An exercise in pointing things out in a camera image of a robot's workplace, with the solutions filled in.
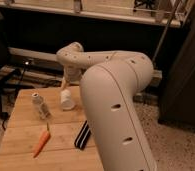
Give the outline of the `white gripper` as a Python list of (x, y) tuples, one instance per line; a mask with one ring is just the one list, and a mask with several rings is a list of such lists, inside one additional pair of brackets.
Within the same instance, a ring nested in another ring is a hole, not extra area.
[(67, 82), (75, 82), (81, 79), (81, 70), (71, 66), (64, 67), (64, 78), (62, 78), (61, 82), (61, 90), (66, 89)]

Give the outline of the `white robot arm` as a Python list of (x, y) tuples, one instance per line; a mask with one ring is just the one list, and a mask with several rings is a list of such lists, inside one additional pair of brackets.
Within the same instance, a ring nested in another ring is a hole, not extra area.
[(133, 104), (153, 77), (141, 52), (86, 52), (73, 42), (56, 52), (68, 82), (80, 82), (80, 96), (104, 171), (157, 171)]

